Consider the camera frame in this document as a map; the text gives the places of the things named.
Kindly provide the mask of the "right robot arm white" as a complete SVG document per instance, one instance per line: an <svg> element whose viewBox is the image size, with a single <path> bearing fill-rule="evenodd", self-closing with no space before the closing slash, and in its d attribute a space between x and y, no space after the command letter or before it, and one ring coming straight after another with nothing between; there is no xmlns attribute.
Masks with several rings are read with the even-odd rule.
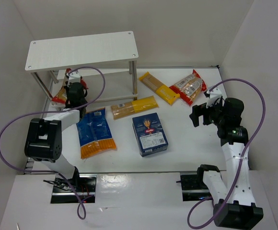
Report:
<svg viewBox="0 0 278 230"><path fill-rule="evenodd" d="M251 230L264 216L256 205L249 180L247 129L241 126L244 104L235 98L222 97L192 108L189 116L195 127L199 117L203 124L214 124L226 161L227 181L217 166L202 164L197 169L198 181L210 192L213 203L212 221L217 227Z"/></svg>

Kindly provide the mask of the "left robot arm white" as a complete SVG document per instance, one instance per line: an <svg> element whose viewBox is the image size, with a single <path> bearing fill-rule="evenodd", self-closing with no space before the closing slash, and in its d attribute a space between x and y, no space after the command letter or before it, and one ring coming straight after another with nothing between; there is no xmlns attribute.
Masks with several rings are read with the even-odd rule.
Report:
<svg viewBox="0 0 278 230"><path fill-rule="evenodd" d="M76 189L81 181L78 169L71 165L62 155L62 131L78 123L83 118L86 109L76 107L87 103L86 87L80 83L71 83L65 87L67 100L66 109L45 119L33 118L30 122L24 153L34 161L41 161L50 170L62 173L68 182Z"/></svg>

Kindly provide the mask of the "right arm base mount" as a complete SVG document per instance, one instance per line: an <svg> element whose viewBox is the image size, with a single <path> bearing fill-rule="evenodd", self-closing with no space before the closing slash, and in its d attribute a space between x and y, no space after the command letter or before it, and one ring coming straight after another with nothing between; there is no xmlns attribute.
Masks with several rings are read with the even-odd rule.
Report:
<svg viewBox="0 0 278 230"><path fill-rule="evenodd" d="M178 179L176 183L181 186L182 198L184 202L200 201L210 197L210 192L207 186L198 182L196 172L180 173L180 179Z"/></svg>

